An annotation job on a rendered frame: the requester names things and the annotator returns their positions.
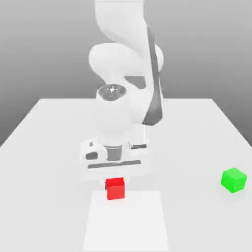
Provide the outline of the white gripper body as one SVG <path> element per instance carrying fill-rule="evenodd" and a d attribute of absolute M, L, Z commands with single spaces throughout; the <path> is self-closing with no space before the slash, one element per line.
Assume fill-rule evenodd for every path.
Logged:
<path fill-rule="evenodd" d="M 149 173 L 149 153 L 132 153 L 117 161 L 108 161 L 98 153 L 86 154 L 86 179 L 106 180 L 144 176 Z"/>

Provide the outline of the small red cube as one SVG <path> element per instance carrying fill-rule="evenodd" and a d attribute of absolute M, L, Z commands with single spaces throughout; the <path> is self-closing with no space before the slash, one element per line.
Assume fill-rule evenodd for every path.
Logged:
<path fill-rule="evenodd" d="M 106 179 L 107 199 L 123 199 L 125 197 L 125 182 L 123 178 Z"/>

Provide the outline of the small green cube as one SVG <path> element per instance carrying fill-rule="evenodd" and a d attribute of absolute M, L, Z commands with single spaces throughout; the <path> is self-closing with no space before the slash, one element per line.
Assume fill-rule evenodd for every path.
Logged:
<path fill-rule="evenodd" d="M 223 171 L 220 184 L 231 193 L 243 190 L 247 181 L 247 175 L 233 167 Z"/>

